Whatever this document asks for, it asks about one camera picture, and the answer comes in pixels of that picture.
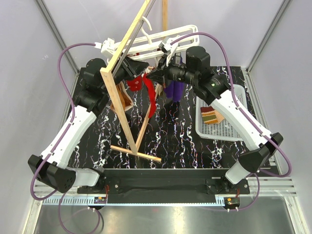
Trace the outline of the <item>red sock with cream cuff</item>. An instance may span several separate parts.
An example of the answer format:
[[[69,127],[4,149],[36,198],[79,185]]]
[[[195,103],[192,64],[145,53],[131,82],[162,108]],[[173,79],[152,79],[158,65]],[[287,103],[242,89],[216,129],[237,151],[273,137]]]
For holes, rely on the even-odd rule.
[[[126,83],[132,92],[139,91],[142,88],[142,76],[138,76],[132,80],[127,80]]]

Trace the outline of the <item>purple sock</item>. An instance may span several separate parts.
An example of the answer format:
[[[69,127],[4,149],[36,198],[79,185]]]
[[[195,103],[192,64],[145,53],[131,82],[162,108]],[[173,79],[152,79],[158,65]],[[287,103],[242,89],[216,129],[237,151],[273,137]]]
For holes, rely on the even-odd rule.
[[[172,81],[168,87],[164,88],[167,98],[171,98],[173,102],[179,102],[182,98],[185,85],[182,82]]]

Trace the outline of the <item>orange sock with cream cuff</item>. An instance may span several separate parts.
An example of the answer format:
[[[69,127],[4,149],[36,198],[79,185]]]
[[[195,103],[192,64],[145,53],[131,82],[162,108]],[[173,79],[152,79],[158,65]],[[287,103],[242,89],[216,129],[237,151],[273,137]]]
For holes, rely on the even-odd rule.
[[[123,107],[123,110],[126,112],[133,107],[133,101],[131,97],[126,92],[125,86],[123,82],[120,82],[116,85],[116,89]]]

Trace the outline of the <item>white plastic clip hanger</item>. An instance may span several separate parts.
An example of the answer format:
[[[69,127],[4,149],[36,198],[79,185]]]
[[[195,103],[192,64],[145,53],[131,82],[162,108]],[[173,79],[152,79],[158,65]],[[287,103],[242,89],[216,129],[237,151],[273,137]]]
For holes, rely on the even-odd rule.
[[[140,29],[138,36],[134,39],[131,48],[128,51],[128,56],[133,60],[147,61],[149,59],[160,59],[163,52],[160,48],[164,45],[171,52],[181,53],[189,47],[199,45],[199,36],[190,36],[171,45],[171,42],[176,39],[191,34],[197,33],[198,27],[193,24],[181,26],[178,28],[153,33],[152,27],[148,19],[142,19],[143,26]]]

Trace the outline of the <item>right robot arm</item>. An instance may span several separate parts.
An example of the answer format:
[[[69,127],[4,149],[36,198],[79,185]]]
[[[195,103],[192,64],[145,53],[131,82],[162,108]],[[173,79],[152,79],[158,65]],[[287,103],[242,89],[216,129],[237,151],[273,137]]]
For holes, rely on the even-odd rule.
[[[221,113],[236,129],[248,148],[221,180],[223,191],[233,193],[242,179],[256,173],[269,160],[283,136],[271,133],[257,122],[238,100],[227,79],[211,72],[210,55],[203,47],[188,48],[186,62],[181,64],[175,63],[169,55],[166,52],[147,77],[159,84],[179,81],[191,85],[200,99]]]

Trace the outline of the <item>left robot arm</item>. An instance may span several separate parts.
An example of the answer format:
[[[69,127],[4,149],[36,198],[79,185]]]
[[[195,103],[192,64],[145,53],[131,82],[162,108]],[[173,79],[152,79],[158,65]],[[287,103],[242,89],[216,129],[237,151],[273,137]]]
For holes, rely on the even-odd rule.
[[[100,178],[98,170],[68,167],[74,148],[109,102],[109,94],[100,74],[103,67],[106,63],[101,58],[87,62],[80,73],[82,88],[68,119],[51,144],[39,156],[31,155],[28,159],[36,180],[60,193],[78,186],[88,186],[94,193],[100,193],[105,188],[105,181]]]

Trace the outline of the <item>black marble pattern mat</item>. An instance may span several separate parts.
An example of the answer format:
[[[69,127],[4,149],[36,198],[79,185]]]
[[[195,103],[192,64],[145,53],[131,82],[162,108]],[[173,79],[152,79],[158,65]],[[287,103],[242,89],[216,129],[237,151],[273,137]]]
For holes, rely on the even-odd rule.
[[[105,107],[75,147],[69,166],[73,168],[229,168],[247,151],[242,141],[203,139],[196,132],[196,95],[187,85],[180,102],[164,94],[149,120],[139,151],[161,158],[157,163],[114,151],[129,144],[117,115]]]

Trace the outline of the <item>grey metal rack rod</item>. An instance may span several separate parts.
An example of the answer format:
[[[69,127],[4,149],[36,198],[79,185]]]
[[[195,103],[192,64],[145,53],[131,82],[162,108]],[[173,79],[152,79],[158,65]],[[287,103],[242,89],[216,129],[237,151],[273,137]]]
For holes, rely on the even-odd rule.
[[[117,50],[115,51],[112,59],[110,60],[110,62],[114,63],[111,69],[113,77],[116,75],[123,60],[127,56],[132,44],[134,43],[134,40],[136,39],[139,31],[141,30],[143,26],[143,17],[148,16],[154,3],[155,0],[145,0],[143,2],[143,5],[139,9],[129,29],[125,33],[122,41],[120,42]]]

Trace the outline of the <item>white perforated plastic basket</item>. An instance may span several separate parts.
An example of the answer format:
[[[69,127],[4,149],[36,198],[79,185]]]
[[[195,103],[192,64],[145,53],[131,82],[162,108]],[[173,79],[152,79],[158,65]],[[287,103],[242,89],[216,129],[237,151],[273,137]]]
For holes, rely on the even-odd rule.
[[[204,139],[214,139],[223,141],[242,141],[239,133],[234,127],[226,120],[220,123],[205,124],[202,115],[201,107],[208,107],[207,103],[196,97],[196,111],[195,111],[195,131]]]

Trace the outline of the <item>wooden drying rack frame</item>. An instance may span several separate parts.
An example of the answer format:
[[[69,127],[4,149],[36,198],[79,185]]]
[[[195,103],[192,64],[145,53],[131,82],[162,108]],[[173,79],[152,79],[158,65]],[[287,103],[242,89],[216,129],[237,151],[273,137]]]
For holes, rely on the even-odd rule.
[[[113,51],[112,58],[108,62],[107,67],[101,68],[100,73],[104,84],[107,88],[108,94],[110,96],[111,102],[115,108],[115,113],[119,119],[123,132],[126,136],[127,142],[129,143],[130,149],[124,149],[117,146],[112,145],[111,149],[114,151],[119,151],[125,154],[131,154],[133,156],[137,156],[139,158],[144,158],[148,160],[155,161],[157,163],[161,162],[161,158],[156,156],[150,156],[147,154],[143,154],[139,152],[140,144],[142,141],[142,137],[145,133],[147,123],[149,118],[146,117],[144,119],[144,123],[140,130],[137,142],[134,141],[132,136],[131,129],[128,124],[127,117],[125,115],[125,111],[123,109],[123,103],[120,99],[118,89],[116,88],[116,84],[114,81],[114,76],[116,75],[118,69],[122,65],[122,62],[125,60],[128,52],[134,43],[137,34],[141,30],[143,26],[143,17],[148,16],[149,12],[151,11],[155,1],[154,0],[146,0],[143,2],[143,5],[139,9],[135,19],[131,23],[129,29],[125,33],[123,39],[121,40],[120,44],[118,45],[117,49]]]

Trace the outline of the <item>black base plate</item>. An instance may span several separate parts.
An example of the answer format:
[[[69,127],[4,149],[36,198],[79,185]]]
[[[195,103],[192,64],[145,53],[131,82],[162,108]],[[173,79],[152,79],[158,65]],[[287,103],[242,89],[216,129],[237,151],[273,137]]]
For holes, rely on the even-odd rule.
[[[225,169],[106,169],[96,186],[79,194],[107,195],[109,205],[199,205],[217,203],[216,195],[251,194],[253,176],[236,185],[225,181]]]

